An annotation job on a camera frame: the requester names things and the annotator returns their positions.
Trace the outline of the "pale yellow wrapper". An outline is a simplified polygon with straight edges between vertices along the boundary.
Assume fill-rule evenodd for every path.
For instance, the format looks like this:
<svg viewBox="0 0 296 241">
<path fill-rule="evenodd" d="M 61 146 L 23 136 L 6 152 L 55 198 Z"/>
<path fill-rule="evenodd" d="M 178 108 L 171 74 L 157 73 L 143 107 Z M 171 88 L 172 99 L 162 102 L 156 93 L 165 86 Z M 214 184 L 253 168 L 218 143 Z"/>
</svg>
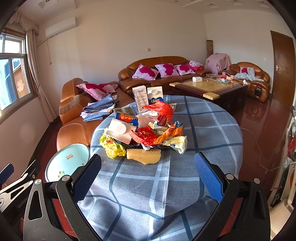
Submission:
<svg viewBox="0 0 296 241">
<path fill-rule="evenodd" d="M 179 154 L 184 154 L 185 150 L 187 149 L 187 143 L 186 136 L 177 136 L 168 138 L 167 140 L 163 141 L 162 145 L 171 147 Z"/>
</svg>

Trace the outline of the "orange red snack wrapper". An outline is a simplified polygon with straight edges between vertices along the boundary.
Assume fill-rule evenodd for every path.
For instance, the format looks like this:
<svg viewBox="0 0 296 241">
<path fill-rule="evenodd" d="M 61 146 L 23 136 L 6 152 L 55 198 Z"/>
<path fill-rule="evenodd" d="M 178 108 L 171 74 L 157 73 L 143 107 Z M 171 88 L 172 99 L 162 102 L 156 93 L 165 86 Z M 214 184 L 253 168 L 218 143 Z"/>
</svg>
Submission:
<svg viewBox="0 0 296 241">
<path fill-rule="evenodd" d="M 130 136 L 137 143 L 144 144 L 145 146 L 154 146 L 180 134 L 183 131 L 183 126 L 181 121 L 175 121 L 160 136 L 150 126 L 145 126 L 144 128 L 138 128 L 138 132 L 130 131 Z"/>
</svg>

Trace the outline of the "brown leather long sofa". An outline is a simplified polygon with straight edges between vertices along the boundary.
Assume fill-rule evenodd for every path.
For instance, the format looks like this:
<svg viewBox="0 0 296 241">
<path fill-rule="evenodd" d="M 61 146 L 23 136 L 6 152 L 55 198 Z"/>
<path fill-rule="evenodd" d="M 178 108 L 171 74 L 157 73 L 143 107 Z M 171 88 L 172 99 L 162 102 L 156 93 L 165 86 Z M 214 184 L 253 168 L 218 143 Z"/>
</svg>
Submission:
<svg viewBox="0 0 296 241">
<path fill-rule="evenodd" d="M 135 74 L 138 66 L 140 64 L 152 68 L 156 70 L 155 65 L 157 64 L 173 64 L 173 65 L 180 65 L 180 64 L 188 64 L 189 60 L 180 56 L 162 56 L 162 57 L 152 57 L 152 58 L 145 58 L 138 61 L 133 62 L 132 64 L 128 65 L 126 68 L 122 69 L 118 74 L 118 85 L 126 94 L 129 96 L 133 96 L 132 88 L 144 85 L 145 87 L 154 87 L 154 86 L 162 86 L 164 94 L 172 94 L 173 87 L 170 86 L 170 83 L 174 82 L 184 82 L 186 80 L 192 79 L 194 76 L 205 77 L 206 74 L 210 74 L 209 70 L 197 70 L 193 74 L 187 74 L 183 76 L 172 76 L 161 78 L 160 74 L 157 75 L 156 80 L 144 80 L 144 79 L 133 79 L 132 76 Z"/>
</svg>

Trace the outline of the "blue milk carton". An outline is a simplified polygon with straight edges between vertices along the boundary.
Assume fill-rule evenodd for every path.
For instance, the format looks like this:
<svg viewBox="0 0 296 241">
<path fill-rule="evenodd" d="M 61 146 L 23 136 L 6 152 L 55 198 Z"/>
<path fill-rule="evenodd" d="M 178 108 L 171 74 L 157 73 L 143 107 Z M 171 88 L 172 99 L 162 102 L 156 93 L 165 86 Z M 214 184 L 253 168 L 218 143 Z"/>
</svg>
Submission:
<svg viewBox="0 0 296 241">
<path fill-rule="evenodd" d="M 163 88 L 161 86 L 154 86 L 147 88 L 147 99 L 149 101 L 149 105 L 154 104 L 158 101 L 163 102 Z"/>
<path fill-rule="evenodd" d="M 131 131 L 135 131 L 138 120 L 128 114 L 116 113 L 107 128 L 106 134 L 111 138 L 125 144 L 130 144 L 132 137 Z"/>
</svg>

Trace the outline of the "pink red pillow middle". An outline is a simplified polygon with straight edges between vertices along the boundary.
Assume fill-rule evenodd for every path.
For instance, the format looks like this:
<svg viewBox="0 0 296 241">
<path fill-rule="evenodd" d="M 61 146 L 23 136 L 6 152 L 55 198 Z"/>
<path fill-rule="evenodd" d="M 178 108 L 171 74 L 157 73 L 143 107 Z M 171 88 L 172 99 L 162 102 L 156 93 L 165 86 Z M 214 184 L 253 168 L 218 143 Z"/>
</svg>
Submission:
<svg viewBox="0 0 296 241">
<path fill-rule="evenodd" d="M 175 66 L 171 63 L 158 64 L 158 65 L 155 65 L 155 68 L 157 68 L 161 78 L 179 76 L 179 73 L 175 69 Z"/>
</svg>

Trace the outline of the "yellow green snack wrapper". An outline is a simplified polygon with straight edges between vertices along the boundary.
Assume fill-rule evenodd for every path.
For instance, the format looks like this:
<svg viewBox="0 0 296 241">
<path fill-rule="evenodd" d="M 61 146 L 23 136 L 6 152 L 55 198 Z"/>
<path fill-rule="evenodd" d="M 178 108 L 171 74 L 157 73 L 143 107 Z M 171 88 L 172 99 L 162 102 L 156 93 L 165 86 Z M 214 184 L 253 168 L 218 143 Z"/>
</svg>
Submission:
<svg viewBox="0 0 296 241">
<path fill-rule="evenodd" d="M 107 157 L 115 159 L 116 157 L 124 157 L 126 155 L 125 148 L 117 143 L 113 138 L 105 133 L 99 139 L 100 145 L 105 149 Z"/>
</svg>

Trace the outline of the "pinkish clear plastic bag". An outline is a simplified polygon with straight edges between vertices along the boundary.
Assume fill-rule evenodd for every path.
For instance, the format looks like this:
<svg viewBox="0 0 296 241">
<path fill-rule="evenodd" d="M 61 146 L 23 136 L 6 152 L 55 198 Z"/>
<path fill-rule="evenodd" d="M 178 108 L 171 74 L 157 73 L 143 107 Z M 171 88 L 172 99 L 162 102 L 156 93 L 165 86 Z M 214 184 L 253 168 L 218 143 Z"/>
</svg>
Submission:
<svg viewBox="0 0 296 241">
<path fill-rule="evenodd" d="M 158 113 L 156 111 L 148 110 L 144 113 L 138 114 L 138 127 L 143 128 L 147 126 L 149 123 L 154 123 L 158 118 Z"/>
</svg>

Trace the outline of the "wooden coffee table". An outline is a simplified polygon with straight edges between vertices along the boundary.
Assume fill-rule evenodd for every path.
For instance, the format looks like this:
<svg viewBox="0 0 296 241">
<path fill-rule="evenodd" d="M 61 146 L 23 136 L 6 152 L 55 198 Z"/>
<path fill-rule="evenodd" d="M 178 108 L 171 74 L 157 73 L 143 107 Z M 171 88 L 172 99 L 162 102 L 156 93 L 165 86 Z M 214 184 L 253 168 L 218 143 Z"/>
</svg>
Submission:
<svg viewBox="0 0 296 241">
<path fill-rule="evenodd" d="M 184 95 L 201 98 L 233 112 L 245 105 L 247 86 L 238 81 L 221 83 L 211 78 L 204 77 L 201 82 L 186 80 L 171 83 L 175 95 Z"/>
</svg>

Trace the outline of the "standing blue milk carton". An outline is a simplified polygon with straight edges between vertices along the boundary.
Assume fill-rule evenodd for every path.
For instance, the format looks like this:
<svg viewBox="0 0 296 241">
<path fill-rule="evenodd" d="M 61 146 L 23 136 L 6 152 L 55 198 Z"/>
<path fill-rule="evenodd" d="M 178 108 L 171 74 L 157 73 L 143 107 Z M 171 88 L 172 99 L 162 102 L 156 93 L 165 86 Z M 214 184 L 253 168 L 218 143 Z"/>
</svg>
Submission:
<svg viewBox="0 0 296 241">
<path fill-rule="evenodd" d="M 147 99 L 149 101 L 149 105 L 154 104 L 158 101 L 163 102 L 163 88 L 161 86 L 154 86 L 147 88 Z"/>
</svg>

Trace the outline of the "tall white grey carton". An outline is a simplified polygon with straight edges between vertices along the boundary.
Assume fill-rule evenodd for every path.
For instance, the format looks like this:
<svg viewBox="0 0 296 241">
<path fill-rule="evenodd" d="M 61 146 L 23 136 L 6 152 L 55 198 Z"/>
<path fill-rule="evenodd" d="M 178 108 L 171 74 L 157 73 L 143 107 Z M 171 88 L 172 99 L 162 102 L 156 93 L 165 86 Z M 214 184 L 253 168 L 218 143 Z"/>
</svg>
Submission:
<svg viewBox="0 0 296 241">
<path fill-rule="evenodd" d="M 147 97 L 147 88 L 142 85 L 132 89 L 135 102 L 137 104 L 137 111 L 139 114 L 146 112 L 145 105 L 149 104 Z"/>
</svg>

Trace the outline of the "red plastic bag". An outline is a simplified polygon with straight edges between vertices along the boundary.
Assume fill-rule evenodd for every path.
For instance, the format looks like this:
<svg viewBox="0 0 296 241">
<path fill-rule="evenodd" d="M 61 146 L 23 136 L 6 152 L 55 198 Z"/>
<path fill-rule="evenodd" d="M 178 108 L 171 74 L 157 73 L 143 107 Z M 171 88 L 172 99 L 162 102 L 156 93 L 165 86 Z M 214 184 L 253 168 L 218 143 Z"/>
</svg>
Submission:
<svg viewBox="0 0 296 241">
<path fill-rule="evenodd" d="M 144 105 L 144 109 L 156 111 L 159 115 L 165 116 L 167 121 L 171 121 L 171 117 L 174 114 L 173 108 L 162 101 L 155 102 L 151 105 Z"/>
</svg>

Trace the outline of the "pink red pillow left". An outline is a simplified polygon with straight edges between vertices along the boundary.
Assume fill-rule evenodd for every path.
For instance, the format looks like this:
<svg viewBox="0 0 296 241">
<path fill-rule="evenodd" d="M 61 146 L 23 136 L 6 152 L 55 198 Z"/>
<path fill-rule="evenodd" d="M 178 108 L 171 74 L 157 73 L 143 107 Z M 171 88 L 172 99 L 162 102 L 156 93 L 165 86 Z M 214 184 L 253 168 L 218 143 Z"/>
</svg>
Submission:
<svg viewBox="0 0 296 241">
<path fill-rule="evenodd" d="M 146 81 L 154 81 L 158 76 L 159 72 L 155 69 L 152 69 L 148 66 L 140 64 L 132 76 L 133 79 L 143 79 Z"/>
</svg>

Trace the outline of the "white air conditioner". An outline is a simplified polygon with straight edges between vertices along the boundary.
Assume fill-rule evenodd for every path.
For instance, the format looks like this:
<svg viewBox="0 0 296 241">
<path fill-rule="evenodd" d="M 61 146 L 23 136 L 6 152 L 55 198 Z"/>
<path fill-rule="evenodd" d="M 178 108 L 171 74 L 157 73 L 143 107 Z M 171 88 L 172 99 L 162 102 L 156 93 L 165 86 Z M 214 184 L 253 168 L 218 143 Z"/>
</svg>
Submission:
<svg viewBox="0 0 296 241">
<path fill-rule="evenodd" d="M 46 38 L 51 38 L 75 27 L 77 27 L 76 18 L 73 16 L 46 28 L 45 35 Z"/>
</svg>

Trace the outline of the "beige curtain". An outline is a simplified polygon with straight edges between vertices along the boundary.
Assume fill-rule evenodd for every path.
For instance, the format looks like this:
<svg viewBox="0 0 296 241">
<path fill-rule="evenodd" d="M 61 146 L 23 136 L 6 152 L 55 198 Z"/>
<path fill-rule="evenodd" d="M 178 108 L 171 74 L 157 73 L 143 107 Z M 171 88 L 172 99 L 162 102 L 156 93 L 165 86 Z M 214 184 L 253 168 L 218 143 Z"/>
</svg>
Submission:
<svg viewBox="0 0 296 241">
<path fill-rule="evenodd" d="M 18 11 L 13 14 L 9 20 L 9 24 L 19 24 L 26 32 L 26 51 L 28 57 L 29 68 L 33 78 L 41 106 L 49 123 L 53 122 L 57 117 L 46 96 L 43 86 L 40 82 L 38 58 L 37 58 L 37 39 L 39 34 L 39 26 L 32 20 L 22 15 Z"/>
</svg>

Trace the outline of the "pink cloth covered object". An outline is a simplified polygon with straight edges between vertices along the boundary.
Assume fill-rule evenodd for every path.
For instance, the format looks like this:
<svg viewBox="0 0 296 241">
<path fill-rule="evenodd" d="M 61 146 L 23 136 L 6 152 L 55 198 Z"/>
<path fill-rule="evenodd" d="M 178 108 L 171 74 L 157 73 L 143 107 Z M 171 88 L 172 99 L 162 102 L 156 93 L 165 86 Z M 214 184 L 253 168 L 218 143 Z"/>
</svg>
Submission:
<svg viewBox="0 0 296 241">
<path fill-rule="evenodd" d="M 230 57 L 227 54 L 214 53 L 206 59 L 204 69 L 218 74 L 219 71 L 229 70 L 230 65 Z"/>
</svg>

